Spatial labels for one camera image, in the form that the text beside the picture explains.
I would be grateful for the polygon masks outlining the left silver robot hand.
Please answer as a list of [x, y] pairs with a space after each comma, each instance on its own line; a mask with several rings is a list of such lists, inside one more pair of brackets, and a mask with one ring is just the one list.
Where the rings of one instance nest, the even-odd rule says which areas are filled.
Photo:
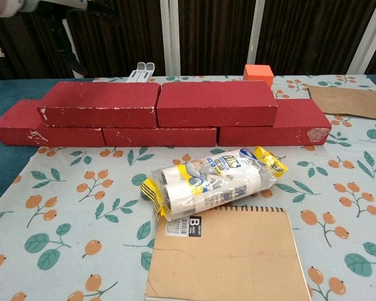
[[97, 1], [84, 0], [51, 0], [51, 1], [23, 1], [19, 9], [22, 13], [33, 13], [43, 18], [44, 24], [51, 33], [58, 52], [68, 67], [81, 75], [86, 75], [85, 67], [78, 62], [72, 51], [63, 20], [74, 11], [85, 11], [88, 14], [102, 18], [109, 23], [117, 23], [116, 12], [105, 4]]

